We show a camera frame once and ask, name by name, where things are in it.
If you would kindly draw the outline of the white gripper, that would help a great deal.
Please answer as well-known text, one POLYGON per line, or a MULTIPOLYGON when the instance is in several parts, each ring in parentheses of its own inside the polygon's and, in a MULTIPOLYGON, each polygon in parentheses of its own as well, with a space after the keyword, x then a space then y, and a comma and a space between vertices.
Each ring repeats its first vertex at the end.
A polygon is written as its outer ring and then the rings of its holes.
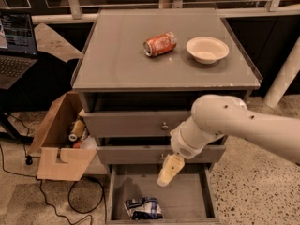
POLYGON ((157 183, 162 187, 168 186, 183 169, 183 158, 192 159, 201 153, 200 149, 193 148, 184 141, 179 128, 171 131, 171 149, 174 154, 166 156, 157 179, 157 183))

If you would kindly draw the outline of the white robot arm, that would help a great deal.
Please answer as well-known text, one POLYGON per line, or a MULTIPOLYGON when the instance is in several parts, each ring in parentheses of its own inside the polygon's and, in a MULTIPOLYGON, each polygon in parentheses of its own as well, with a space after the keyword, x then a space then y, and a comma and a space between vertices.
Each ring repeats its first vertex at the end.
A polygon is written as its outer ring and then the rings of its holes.
POLYGON ((192 104, 190 117, 171 131, 157 183, 166 187, 204 147, 224 136, 242 138, 292 163, 300 163, 300 120, 250 111, 239 97, 204 95, 192 104))

